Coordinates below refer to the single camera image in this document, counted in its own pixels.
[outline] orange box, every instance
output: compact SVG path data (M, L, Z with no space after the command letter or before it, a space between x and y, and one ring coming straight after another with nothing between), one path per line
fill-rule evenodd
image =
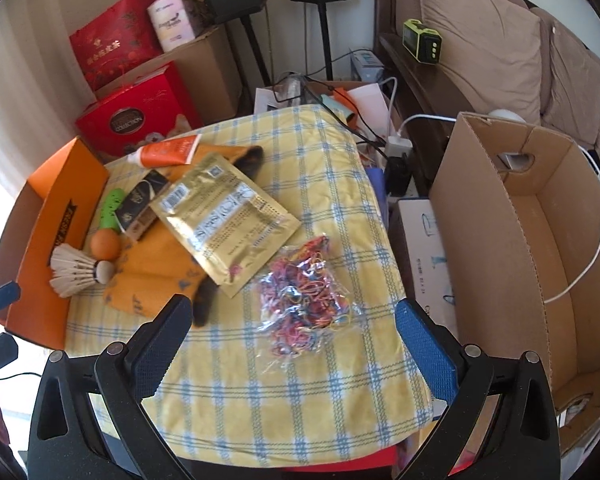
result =
M79 137L28 179L0 239L0 286L16 281L20 299L0 311L7 332L64 349L69 299L49 285L51 253L61 243L82 248L109 172Z

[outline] wooden armrest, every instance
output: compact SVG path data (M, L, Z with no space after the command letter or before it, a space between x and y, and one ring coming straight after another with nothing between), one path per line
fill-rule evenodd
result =
M398 81L402 79L398 83L396 105L403 117L413 114L456 117L460 112L474 111L439 66L417 62L402 46L397 34L382 32L378 37L380 51L376 54L382 62L395 69L400 76ZM406 85L409 92L400 91L401 84ZM408 126L427 187L433 183L438 172L452 129L453 123L435 120L414 120Z

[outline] green and black device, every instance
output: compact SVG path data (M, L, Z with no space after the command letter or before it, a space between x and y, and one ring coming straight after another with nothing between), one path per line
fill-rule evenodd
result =
M436 64L440 60L442 36L420 20L407 20L402 28L402 44L420 63Z

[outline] plastic bag of rubber bands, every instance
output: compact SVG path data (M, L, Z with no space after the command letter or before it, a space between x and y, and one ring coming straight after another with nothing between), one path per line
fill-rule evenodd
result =
M261 325L269 367L317 352L335 332L353 326L361 315L328 264L329 238L285 247L258 281Z

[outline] table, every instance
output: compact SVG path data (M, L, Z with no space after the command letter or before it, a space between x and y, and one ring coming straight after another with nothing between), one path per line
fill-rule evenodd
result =
M258 334L252 284L229 300L216 294L210 322L189 331L157 394L142 403L176 455L250 467L342 462L385 449L424 427L430 393L394 324L404 289L378 204L354 140L321 107L275 110L208 126L203 142L258 144L256 183L302 227L299 245L325 233L330 264L365 315L317 354L273 367ZM146 172L109 164L107 189L131 190ZM90 235L97 229L95 219ZM95 354L126 341L146 321L104 305L102 290L72 298L66 351ZM96 414L114 433L100 399Z

